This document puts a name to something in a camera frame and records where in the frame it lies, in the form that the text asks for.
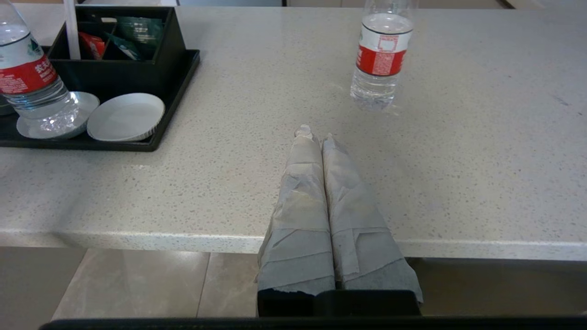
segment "gray paper wrapping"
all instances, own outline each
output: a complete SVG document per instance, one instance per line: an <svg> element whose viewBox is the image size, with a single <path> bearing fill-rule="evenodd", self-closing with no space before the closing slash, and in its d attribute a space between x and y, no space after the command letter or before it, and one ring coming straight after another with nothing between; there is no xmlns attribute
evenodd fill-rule
<svg viewBox="0 0 587 330"><path fill-rule="evenodd" d="M259 250L258 290L317 295L335 289L322 153L310 127L296 132L279 199Z"/></svg>
<svg viewBox="0 0 587 330"><path fill-rule="evenodd" d="M336 280L344 289L406 289L422 302L407 264L370 188L331 134L322 145Z"/></svg>

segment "speckled white countertop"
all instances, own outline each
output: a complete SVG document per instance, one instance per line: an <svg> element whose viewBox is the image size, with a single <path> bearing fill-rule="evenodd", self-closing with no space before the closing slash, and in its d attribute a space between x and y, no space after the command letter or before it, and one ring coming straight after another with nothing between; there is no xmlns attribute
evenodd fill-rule
<svg viewBox="0 0 587 330"><path fill-rule="evenodd" d="M407 256L587 260L583 15L420 11L391 114L349 97L358 9L178 17L202 62L160 148L0 149L0 245L255 253L309 123L348 145Z"/></svg>

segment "plastic water bottle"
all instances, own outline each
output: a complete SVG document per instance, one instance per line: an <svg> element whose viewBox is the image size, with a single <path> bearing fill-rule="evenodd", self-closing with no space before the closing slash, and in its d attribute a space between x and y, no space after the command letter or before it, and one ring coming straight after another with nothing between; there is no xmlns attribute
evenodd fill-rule
<svg viewBox="0 0 587 330"><path fill-rule="evenodd" d="M63 116L77 109L43 49L8 0L0 0L0 94L26 119Z"/></svg>
<svg viewBox="0 0 587 330"><path fill-rule="evenodd" d="M395 97L414 29L417 0L367 0L350 95L365 110L381 111Z"/></svg>

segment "white plate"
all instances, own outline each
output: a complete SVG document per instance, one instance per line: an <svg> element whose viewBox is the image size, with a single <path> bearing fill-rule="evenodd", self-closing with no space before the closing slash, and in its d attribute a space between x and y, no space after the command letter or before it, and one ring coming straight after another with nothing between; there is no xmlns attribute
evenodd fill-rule
<svg viewBox="0 0 587 330"><path fill-rule="evenodd" d="M165 112L165 104L155 95L120 95L99 106L87 121L87 133L107 142L130 142L148 138Z"/></svg>
<svg viewBox="0 0 587 330"><path fill-rule="evenodd" d="M67 107L54 116L42 119L19 117L16 129L24 137L31 139L71 139L86 130L86 123L92 111L100 105L93 94L70 92L75 106Z"/></svg>

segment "red bottle label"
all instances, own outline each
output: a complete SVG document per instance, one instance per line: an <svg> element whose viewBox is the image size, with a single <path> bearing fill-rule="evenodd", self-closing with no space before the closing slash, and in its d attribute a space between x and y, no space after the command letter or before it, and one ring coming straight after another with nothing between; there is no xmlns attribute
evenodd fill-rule
<svg viewBox="0 0 587 330"><path fill-rule="evenodd" d="M57 72L31 34L0 46L0 93L25 94L48 86Z"/></svg>
<svg viewBox="0 0 587 330"><path fill-rule="evenodd" d="M393 76L402 69L403 57L413 31L383 34L363 25L359 39L357 67L370 75Z"/></svg>

